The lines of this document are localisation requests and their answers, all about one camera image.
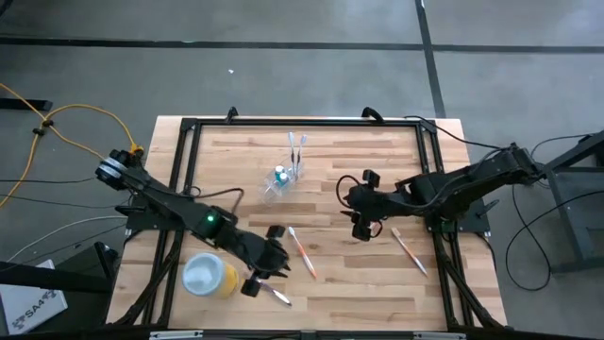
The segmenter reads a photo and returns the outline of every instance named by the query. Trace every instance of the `concrete floor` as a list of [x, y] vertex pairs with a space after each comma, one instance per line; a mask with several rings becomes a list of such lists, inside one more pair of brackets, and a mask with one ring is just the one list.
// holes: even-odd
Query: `concrete floor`
[[[433, 43], [603, 45], [604, 3], [598, 0], [425, 0]], [[120, 39], [421, 43], [412, 0], [64, 0], [16, 1], [0, 19], [0, 34]], [[602, 55], [435, 53], [446, 115], [461, 118], [469, 140], [532, 147], [546, 138], [604, 128]], [[0, 81], [55, 107], [88, 103], [116, 112], [137, 141], [148, 145], [161, 114], [227, 112], [251, 115], [352, 115], [365, 106], [385, 116], [434, 116], [423, 52], [250, 49], [111, 49], [0, 46]], [[21, 175], [39, 118], [25, 111], [0, 112], [3, 165], [0, 178]], [[85, 110], [62, 113], [65, 135], [103, 153], [127, 147], [107, 117]], [[545, 145], [547, 161], [574, 141]], [[470, 148], [472, 161], [485, 150]], [[43, 137], [29, 177], [83, 179], [98, 164], [91, 155]], [[10, 185], [2, 183], [0, 193]], [[25, 184], [19, 196], [94, 206], [125, 196], [91, 181], [77, 185]], [[518, 188], [527, 219], [552, 206], [541, 188]], [[499, 284], [509, 324], [520, 330], [601, 337], [604, 333], [604, 270], [555, 276], [546, 289], [515, 287], [504, 268], [505, 246], [521, 227], [511, 189], [488, 198]], [[11, 200], [0, 211], [0, 258], [63, 224], [115, 214]], [[30, 249], [15, 261], [75, 242], [119, 221], [90, 223]], [[552, 213], [534, 227], [552, 263], [569, 245]], [[511, 271], [525, 285], [538, 285], [545, 263], [527, 235], [513, 248]], [[120, 230], [99, 237], [121, 249]], [[59, 262], [74, 252], [55, 253]]]

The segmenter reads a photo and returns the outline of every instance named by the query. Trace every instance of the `butcher block tabletop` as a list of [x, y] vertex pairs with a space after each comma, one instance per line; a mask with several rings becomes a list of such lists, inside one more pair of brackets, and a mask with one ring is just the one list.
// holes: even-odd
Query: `butcher block tabletop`
[[[168, 184], [176, 151], [181, 116], [158, 117], [146, 169]], [[437, 124], [463, 137], [457, 119]], [[308, 135], [303, 149], [302, 178], [271, 206], [261, 201], [260, 187], [275, 165], [290, 157], [287, 132], [296, 143]], [[465, 144], [439, 131], [445, 171], [469, 163]], [[182, 190], [192, 137], [185, 144], [178, 191]], [[426, 138], [433, 171], [432, 152]], [[193, 185], [203, 193], [241, 187], [245, 196], [237, 210], [238, 228], [263, 235], [271, 225], [293, 226], [306, 249], [318, 278], [305, 267], [290, 235], [281, 242], [290, 254], [289, 278], [267, 282], [292, 302], [286, 306], [260, 291], [247, 297], [237, 291], [217, 300], [195, 297], [182, 286], [181, 270], [193, 255], [213, 252], [233, 264], [240, 276], [249, 275], [243, 262], [212, 249], [190, 234], [184, 239], [169, 327], [171, 329], [232, 330], [354, 330], [441, 331], [445, 313], [431, 236], [419, 217], [396, 217], [384, 222], [384, 231], [370, 242], [351, 236], [352, 223], [336, 198], [336, 181], [342, 175], [361, 179], [364, 169], [381, 175], [381, 191], [421, 172], [413, 128], [408, 127], [203, 127]], [[345, 180], [343, 195], [353, 182]], [[236, 194], [204, 202], [230, 210]], [[390, 233], [397, 227], [411, 251], [428, 271], [415, 266]], [[159, 233], [143, 231], [126, 244], [109, 309], [108, 322], [122, 316], [147, 284]], [[491, 315], [506, 323], [495, 268], [488, 247], [473, 234], [460, 235], [460, 248], [468, 285]], [[164, 284], [158, 290], [154, 320], [159, 316]], [[456, 316], [462, 322], [459, 294], [451, 293]]]

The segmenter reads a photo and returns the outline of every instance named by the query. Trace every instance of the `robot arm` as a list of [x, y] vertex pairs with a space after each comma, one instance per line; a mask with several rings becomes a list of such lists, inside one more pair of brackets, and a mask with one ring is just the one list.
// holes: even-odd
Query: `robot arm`
[[256, 278], [271, 275], [287, 277], [287, 252], [277, 240], [285, 229], [269, 228], [266, 239], [237, 229], [235, 214], [217, 206], [195, 202], [191, 195], [177, 194], [151, 177], [141, 163], [142, 154], [113, 150], [96, 169], [97, 178], [115, 190], [129, 190], [137, 197], [135, 206], [118, 207], [128, 215], [128, 227], [138, 230], [188, 230], [194, 237], [219, 247], [253, 269], [253, 275], [242, 287], [242, 293], [255, 296], [260, 290]]
[[495, 189], [539, 176], [539, 170], [527, 150], [515, 144], [495, 150], [478, 163], [450, 173], [417, 175], [399, 181], [392, 193], [377, 191], [379, 175], [365, 170], [362, 177], [365, 183], [358, 182], [350, 188], [344, 197], [347, 204], [341, 201], [352, 212], [342, 213], [350, 216], [355, 224], [352, 235], [369, 241], [371, 223], [380, 223], [388, 217], [411, 215], [458, 220], [472, 202]]

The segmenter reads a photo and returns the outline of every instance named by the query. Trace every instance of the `yellow and white cup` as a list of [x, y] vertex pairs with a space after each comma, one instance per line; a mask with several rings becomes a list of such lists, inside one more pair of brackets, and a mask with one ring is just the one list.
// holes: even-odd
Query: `yellow and white cup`
[[198, 297], [228, 298], [238, 283], [235, 267], [211, 253], [191, 257], [182, 271], [185, 289]]

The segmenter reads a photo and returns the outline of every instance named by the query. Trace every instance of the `paper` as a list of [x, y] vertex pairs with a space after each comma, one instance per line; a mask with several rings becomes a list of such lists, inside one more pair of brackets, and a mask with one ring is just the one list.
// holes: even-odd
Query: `paper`
[[[55, 269], [52, 260], [37, 267]], [[67, 309], [67, 301], [60, 290], [0, 284], [0, 297], [10, 335], [29, 332]]]

